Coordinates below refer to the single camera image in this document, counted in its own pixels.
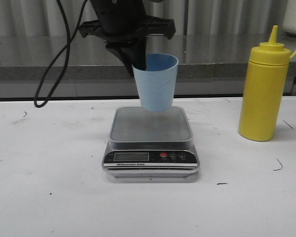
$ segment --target red button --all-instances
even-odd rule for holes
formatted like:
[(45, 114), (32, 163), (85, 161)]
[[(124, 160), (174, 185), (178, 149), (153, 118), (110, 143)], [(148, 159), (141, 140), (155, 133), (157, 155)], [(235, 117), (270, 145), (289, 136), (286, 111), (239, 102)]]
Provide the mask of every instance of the red button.
[(161, 153), (160, 153), (160, 156), (161, 156), (161, 157), (168, 157), (168, 154), (165, 153), (165, 152), (161, 152)]

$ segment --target white tabletop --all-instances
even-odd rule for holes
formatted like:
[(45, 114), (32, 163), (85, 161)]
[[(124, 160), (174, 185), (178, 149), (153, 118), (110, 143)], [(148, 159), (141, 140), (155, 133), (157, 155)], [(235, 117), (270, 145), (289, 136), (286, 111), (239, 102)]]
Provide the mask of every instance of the white tabletop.
[(0, 102), (0, 237), (296, 237), (296, 97), (268, 142), (238, 134), (241, 98), (175, 99), (199, 175), (120, 183), (101, 161), (115, 109), (139, 104)]

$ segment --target black mount bracket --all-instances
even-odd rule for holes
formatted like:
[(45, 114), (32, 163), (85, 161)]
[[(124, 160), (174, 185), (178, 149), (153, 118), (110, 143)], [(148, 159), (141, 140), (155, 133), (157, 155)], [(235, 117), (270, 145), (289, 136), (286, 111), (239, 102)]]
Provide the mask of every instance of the black mount bracket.
[(121, 60), (133, 77), (132, 65), (141, 70), (146, 69), (147, 36), (164, 36), (171, 39), (176, 29), (174, 20), (146, 16), (131, 32), (120, 35), (106, 34), (99, 20), (82, 23), (79, 31), (83, 38), (102, 38), (106, 43), (106, 49)]

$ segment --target scale control panel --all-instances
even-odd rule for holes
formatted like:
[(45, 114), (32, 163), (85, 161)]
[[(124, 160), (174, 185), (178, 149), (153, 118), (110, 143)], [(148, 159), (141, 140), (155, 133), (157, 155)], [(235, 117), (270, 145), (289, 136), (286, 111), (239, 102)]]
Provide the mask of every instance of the scale control panel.
[(189, 151), (113, 151), (106, 154), (106, 169), (195, 169), (196, 156)]

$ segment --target digital kitchen scale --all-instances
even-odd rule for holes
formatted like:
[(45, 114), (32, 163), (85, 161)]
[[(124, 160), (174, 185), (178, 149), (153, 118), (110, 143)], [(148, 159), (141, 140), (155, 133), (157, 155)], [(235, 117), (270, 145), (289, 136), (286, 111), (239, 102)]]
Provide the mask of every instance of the digital kitchen scale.
[(115, 177), (185, 177), (197, 172), (199, 159), (184, 110), (117, 109), (102, 166)]

